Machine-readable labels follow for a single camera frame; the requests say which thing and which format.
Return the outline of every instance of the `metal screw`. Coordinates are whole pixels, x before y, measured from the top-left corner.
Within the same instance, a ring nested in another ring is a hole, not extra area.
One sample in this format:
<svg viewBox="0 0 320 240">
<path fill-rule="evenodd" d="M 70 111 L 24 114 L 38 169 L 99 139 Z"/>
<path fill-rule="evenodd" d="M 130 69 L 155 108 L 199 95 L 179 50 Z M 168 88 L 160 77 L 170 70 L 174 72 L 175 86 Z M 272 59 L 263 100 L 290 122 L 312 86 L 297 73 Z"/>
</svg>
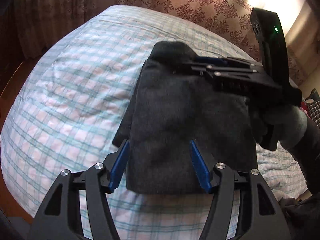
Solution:
<svg viewBox="0 0 320 240">
<path fill-rule="evenodd" d="M 217 164 L 216 164 L 216 167 L 217 167 L 218 169 L 224 169 L 224 168 L 226 167 L 226 165 L 225 165 L 224 163 L 217 163 Z"/>
<path fill-rule="evenodd" d="M 103 163 L 96 163 L 94 165 L 94 168 L 97 169 L 97 170 L 101 170 L 103 168 Z"/>
<path fill-rule="evenodd" d="M 253 175 L 259 175 L 259 171 L 258 171 L 257 169 L 252 169 L 252 170 L 251 170 L 251 173 L 252 173 Z"/>
<path fill-rule="evenodd" d="M 67 176 L 69 174 L 69 170 L 62 170 L 60 174 L 62 176 Z"/>
</svg>

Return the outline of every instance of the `wooden floor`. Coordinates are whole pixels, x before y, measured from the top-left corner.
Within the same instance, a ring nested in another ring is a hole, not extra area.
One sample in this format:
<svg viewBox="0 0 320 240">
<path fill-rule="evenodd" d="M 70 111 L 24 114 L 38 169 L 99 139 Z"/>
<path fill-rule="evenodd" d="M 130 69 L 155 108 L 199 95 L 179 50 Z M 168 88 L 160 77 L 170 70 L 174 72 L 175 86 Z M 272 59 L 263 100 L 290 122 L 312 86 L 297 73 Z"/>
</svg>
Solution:
<svg viewBox="0 0 320 240">
<path fill-rule="evenodd" d="M 37 59 L 24 61 L 14 73 L 6 88 L 0 96 L 0 130 L 3 127 L 7 114 L 14 103 L 21 87 L 38 62 Z M 32 223 L 32 217 L 15 201 L 8 191 L 0 168 L 0 208 L 8 217 L 22 217 L 28 223 Z"/>
</svg>

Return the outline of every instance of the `black sleeve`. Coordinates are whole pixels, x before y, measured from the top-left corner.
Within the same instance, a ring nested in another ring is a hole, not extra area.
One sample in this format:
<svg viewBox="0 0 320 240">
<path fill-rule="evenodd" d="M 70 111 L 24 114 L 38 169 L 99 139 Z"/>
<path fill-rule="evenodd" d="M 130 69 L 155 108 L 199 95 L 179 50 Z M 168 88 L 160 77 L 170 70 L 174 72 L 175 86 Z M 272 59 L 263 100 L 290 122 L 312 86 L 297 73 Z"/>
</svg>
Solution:
<svg viewBox="0 0 320 240">
<path fill-rule="evenodd" d="M 311 119 L 308 118 L 307 130 L 300 142 L 288 151 L 299 163 L 309 191 L 317 194 L 320 191 L 320 130 Z"/>
</svg>

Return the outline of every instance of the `hand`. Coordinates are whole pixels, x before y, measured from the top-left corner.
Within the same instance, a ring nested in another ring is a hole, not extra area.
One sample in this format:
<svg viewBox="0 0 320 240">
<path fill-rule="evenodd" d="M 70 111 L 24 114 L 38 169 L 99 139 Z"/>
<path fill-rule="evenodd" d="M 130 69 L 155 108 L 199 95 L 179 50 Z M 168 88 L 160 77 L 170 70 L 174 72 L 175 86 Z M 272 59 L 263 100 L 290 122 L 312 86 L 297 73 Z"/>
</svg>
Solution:
<svg viewBox="0 0 320 240">
<path fill-rule="evenodd" d="M 249 107 L 253 136 L 261 143 L 268 132 L 268 125 L 273 125 L 273 133 L 268 150 L 275 151 L 277 143 L 285 149 L 297 145 L 307 129 L 307 116 L 298 107 L 291 105 L 276 106 L 263 113 Z"/>
</svg>

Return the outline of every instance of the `wrinkled sheet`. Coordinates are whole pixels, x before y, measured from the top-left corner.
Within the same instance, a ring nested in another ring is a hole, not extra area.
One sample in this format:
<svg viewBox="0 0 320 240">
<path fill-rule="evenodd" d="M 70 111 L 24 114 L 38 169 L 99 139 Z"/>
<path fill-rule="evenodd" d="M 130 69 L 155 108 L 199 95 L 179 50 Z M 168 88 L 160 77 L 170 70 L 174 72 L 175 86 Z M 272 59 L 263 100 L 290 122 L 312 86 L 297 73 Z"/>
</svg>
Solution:
<svg viewBox="0 0 320 240">
<path fill-rule="evenodd" d="M 1 168 L 16 201 L 31 215 L 63 169 L 78 172 L 104 160 L 133 94 L 142 64 L 158 41 L 183 41 L 207 57 L 251 59 L 238 47 L 191 22 L 159 12 L 112 6 L 57 42 L 40 59 L 1 132 Z M 306 182 L 280 146 L 257 146 L 259 170 L 277 199 L 297 198 Z M 107 196 L 121 239 L 198 239 L 210 195 L 139 195 L 120 186 Z M 85 192 L 84 235 L 91 237 Z M 228 238 L 239 209 L 235 192 Z"/>
</svg>

